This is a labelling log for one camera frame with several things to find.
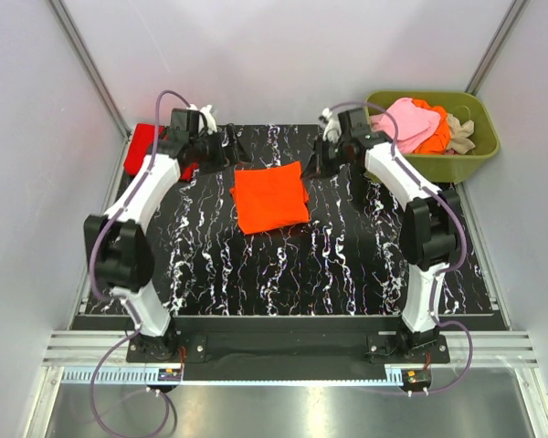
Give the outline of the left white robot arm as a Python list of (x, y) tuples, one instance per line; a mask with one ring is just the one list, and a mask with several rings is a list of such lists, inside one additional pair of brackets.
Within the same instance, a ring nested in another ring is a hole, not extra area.
[(154, 127), (124, 193), (104, 214), (85, 220), (91, 290), (103, 301), (119, 301), (131, 317), (133, 352), (168, 361), (180, 350), (175, 324), (153, 284), (146, 231), (156, 209), (187, 170), (207, 174), (248, 160), (233, 125), (218, 128), (207, 109), (174, 109), (167, 127)]

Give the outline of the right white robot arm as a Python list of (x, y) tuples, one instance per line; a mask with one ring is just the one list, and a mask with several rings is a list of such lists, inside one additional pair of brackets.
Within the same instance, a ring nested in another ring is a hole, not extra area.
[(460, 199), (424, 177), (398, 149), (396, 133), (373, 130), (367, 110), (352, 103), (324, 109), (323, 132), (302, 173), (305, 179), (338, 174), (359, 164), (389, 190), (403, 208), (399, 248), (408, 263), (407, 295), (396, 333), (375, 358), (420, 360), (438, 341), (438, 307), (446, 273), (462, 266), (467, 237), (459, 220)]

